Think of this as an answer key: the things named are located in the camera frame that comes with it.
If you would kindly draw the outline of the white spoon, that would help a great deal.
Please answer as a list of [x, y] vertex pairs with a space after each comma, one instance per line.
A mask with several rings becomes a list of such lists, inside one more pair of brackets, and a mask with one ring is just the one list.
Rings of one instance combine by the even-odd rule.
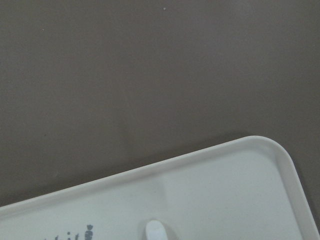
[[168, 240], [164, 225], [158, 220], [151, 220], [145, 226], [147, 240]]

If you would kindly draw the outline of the white rabbit tray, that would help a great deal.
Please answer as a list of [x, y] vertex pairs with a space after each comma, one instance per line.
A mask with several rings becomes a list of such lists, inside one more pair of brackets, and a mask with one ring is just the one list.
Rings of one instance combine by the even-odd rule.
[[295, 165], [247, 136], [0, 209], [3, 240], [317, 240]]

